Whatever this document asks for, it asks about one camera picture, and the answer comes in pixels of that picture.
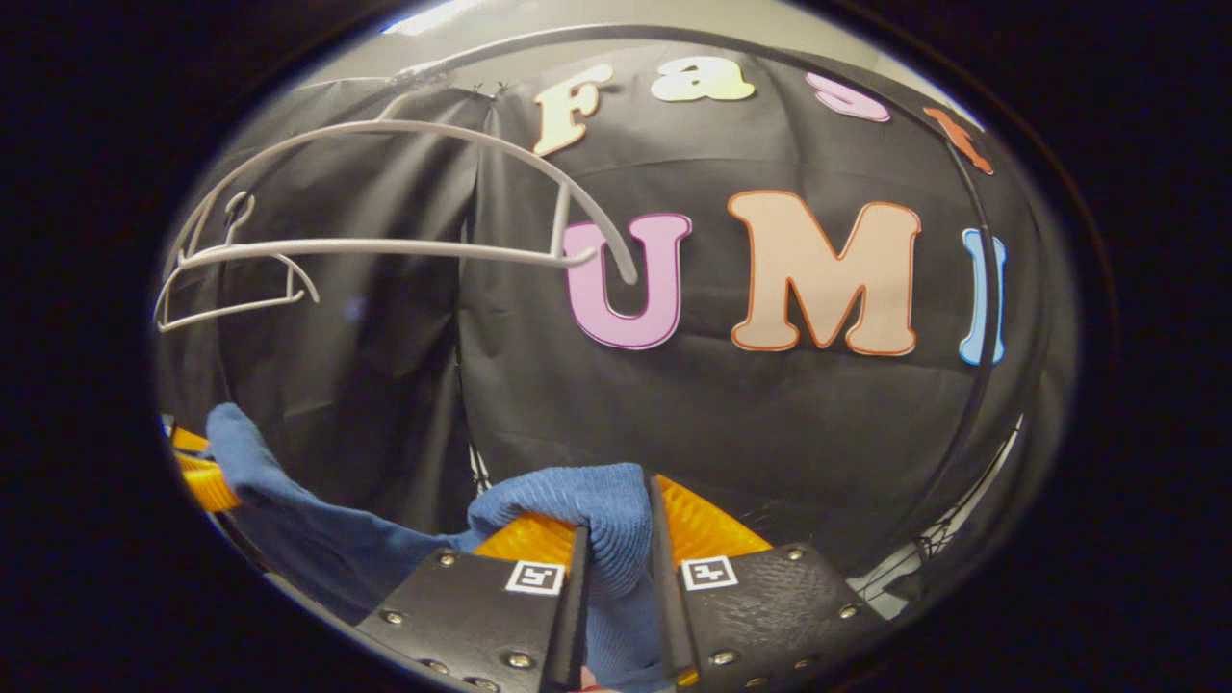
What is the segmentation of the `white slim clothes hanger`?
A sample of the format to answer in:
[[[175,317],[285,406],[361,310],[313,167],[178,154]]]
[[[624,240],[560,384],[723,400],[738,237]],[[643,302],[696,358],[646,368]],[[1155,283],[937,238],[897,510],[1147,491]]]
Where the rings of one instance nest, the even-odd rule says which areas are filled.
[[[202,323],[203,321],[216,321],[221,319],[221,317],[237,313],[294,305],[303,301],[306,295],[313,303],[320,303],[320,290],[317,289],[314,280],[308,275],[304,268],[302,268],[301,263],[294,261],[294,256],[339,253],[338,248],[335,248],[338,242],[271,240],[237,243],[235,237],[238,236],[238,229],[241,229],[244,224],[249,222],[256,208],[255,194],[237,192],[227,201],[224,207],[223,240],[221,240],[221,243],[216,243],[216,245],[206,245],[206,248],[201,249],[198,248],[200,238],[205,232],[205,224],[208,219],[208,215],[213,211],[213,206],[217,203],[217,199],[218,196],[216,194],[207,194],[206,200],[202,200],[197,208],[193,208],[193,212],[188,216],[188,219],[186,219],[186,224],[181,229],[181,233],[176,240],[172,242],[171,250],[168,254],[168,268],[166,271],[164,271],[152,312],[154,328],[158,329],[159,333],[168,333]],[[615,240],[617,249],[628,250],[628,245],[623,240],[620,240],[618,233],[612,227],[607,216],[591,215],[591,219],[599,224],[600,236],[602,236],[605,240]],[[480,248],[479,256],[480,259],[496,259],[498,261],[514,261],[537,265],[537,268],[554,268],[563,270],[577,268],[577,265],[582,265],[582,263],[589,261],[598,255],[598,250],[588,249],[582,253],[579,259],[567,258],[563,249],[557,248],[557,240],[561,240],[561,234],[563,233],[563,222],[554,222],[553,224],[554,228],[552,229],[552,240],[549,242],[549,245],[554,249],[549,249],[547,253],[533,253],[505,248],[496,248],[496,250]],[[207,268],[207,265],[224,265],[228,261],[254,259],[274,259],[274,261],[280,263],[281,268],[285,269],[282,295],[272,298],[256,298],[256,301],[246,301],[237,305],[225,305],[223,307],[198,311],[196,313],[184,316],[181,319],[171,318],[170,295],[172,282],[175,282],[181,273],[191,269]]]

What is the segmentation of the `blue corduroy jacket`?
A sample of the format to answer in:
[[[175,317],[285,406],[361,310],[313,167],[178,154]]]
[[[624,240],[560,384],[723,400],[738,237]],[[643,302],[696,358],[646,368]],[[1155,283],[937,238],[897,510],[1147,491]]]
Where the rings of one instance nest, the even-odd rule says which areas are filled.
[[[435,550],[474,552],[527,512],[588,527],[594,573],[586,667],[598,686],[618,693],[667,693],[650,496],[639,466],[543,469],[505,478],[471,501],[464,531],[428,535],[318,499],[285,474],[238,404],[216,404],[206,437],[241,501],[233,518],[243,535],[274,571],[354,626]]]

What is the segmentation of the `white ribbed clothes hanger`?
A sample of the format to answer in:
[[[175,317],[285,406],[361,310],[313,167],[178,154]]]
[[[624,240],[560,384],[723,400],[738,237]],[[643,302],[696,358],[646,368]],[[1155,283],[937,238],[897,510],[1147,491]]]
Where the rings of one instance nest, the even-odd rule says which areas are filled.
[[[324,138],[342,136],[347,133],[431,133],[452,138],[453,141],[466,141],[474,143],[488,150],[500,152],[515,162],[521,162],[527,166],[549,178],[558,185],[559,197],[565,203],[577,202],[582,211],[588,215],[593,224],[598,224],[602,240],[606,242],[611,252],[621,279],[626,284],[634,284],[639,277],[638,268],[634,268],[628,242],[617,231],[616,224],[602,210],[591,194],[588,194],[567,171],[546,162],[545,158],[529,152],[520,146],[501,141],[494,136],[480,133],[476,129],[467,129],[453,125],[444,125],[428,121],[399,120],[393,115],[395,106],[400,104],[400,97],[391,102],[376,118],[366,121],[347,121],[339,125],[326,125],[320,128],[308,129],[278,141],[277,144],[269,146],[257,154],[234,166],[229,174],[221,178],[211,187],[205,197],[190,211],[188,219],[181,228],[181,234],[176,240],[175,256],[168,260],[166,271],[161,277],[161,289],[170,289],[172,280],[180,273],[205,265],[238,261],[241,259],[271,256],[282,261],[294,273],[294,279],[301,281],[306,293],[315,293],[317,289],[308,273],[294,261],[294,255],[344,255],[344,254],[382,254],[382,255],[407,255],[407,256],[452,256],[460,259],[477,259],[485,261],[511,261],[516,264],[537,265],[537,268],[568,269],[579,268],[598,256],[598,249],[585,248],[577,255],[568,255],[563,249],[564,222],[556,218],[552,227],[549,250],[533,253],[522,249],[504,248],[504,245],[483,245],[474,243],[446,243],[432,240],[274,240],[260,243],[235,243],[234,232],[227,232],[223,243],[207,245],[197,249],[201,232],[205,229],[209,215],[216,203],[233,182],[246,175],[248,171],[260,169],[265,164],[272,163],[285,153],[290,153],[312,141],[324,141]]]

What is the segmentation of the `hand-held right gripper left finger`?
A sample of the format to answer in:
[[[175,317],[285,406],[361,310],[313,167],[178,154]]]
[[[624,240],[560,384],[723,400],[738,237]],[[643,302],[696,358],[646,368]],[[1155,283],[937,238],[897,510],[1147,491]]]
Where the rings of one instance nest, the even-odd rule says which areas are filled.
[[[471,691],[580,691],[589,539],[588,527],[524,514],[473,552],[432,552],[359,628]]]

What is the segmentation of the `black clothes rail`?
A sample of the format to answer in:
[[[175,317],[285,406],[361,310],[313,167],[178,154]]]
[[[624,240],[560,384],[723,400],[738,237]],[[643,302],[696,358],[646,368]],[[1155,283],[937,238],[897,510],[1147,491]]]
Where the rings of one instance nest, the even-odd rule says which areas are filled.
[[[485,44],[615,51],[541,67],[483,131],[567,171],[579,268],[466,260],[471,432],[511,477],[633,462],[772,541],[853,561],[958,504],[1015,420],[1005,281],[1035,217],[978,125],[862,67],[708,32],[593,25]],[[549,249],[557,184],[480,149],[467,240]]]

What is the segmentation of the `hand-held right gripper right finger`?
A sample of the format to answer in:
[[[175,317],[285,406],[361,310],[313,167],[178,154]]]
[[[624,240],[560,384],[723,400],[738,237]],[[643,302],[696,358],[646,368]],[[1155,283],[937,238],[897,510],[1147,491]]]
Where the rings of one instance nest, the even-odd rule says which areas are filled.
[[[660,475],[650,512],[662,666],[678,691],[793,691],[885,635],[885,618],[809,544],[771,547]]]

